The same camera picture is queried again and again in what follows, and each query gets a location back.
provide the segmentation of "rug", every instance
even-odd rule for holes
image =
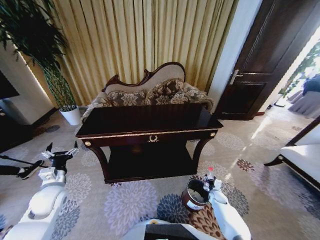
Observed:
[[[67,162],[69,198],[51,239],[117,240],[135,224],[151,218],[189,223],[224,239],[210,205],[191,213],[181,201],[188,181],[202,179],[208,167],[223,181],[223,192],[253,239],[320,239],[319,194],[286,165],[263,165],[311,121],[276,106],[250,121],[223,120],[224,127],[202,151],[197,175],[113,184],[104,183],[98,159],[78,140],[79,153]],[[31,162],[43,160],[40,152],[51,142],[53,151],[71,149],[79,128],[56,112],[31,141],[3,154]],[[187,143],[191,155],[196,144],[196,140]],[[110,149],[103,150],[109,158]],[[25,167],[2,159],[0,164]],[[0,176],[0,229],[17,224],[40,185],[37,174],[27,180]]]

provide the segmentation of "television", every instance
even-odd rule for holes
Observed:
[[[0,71],[0,100],[15,96],[19,96],[19,93],[11,85],[6,76]]]

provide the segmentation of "brass drawer pull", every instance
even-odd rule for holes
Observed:
[[[150,135],[148,143],[155,143],[155,142],[159,142],[158,136],[154,135],[154,139],[152,139],[152,135]]]

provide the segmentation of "brown bucket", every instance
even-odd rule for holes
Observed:
[[[209,193],[204,190],[204,182],[191,179],[181,195],[183,205],[191,212],[198,212],[209,203]]]

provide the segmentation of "white flower pot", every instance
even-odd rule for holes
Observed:
[[[69,122],[70,125],[78,125],[80,123],[80,111],[79,108],[73,109],[71,111],[60,111],[64,118]]]

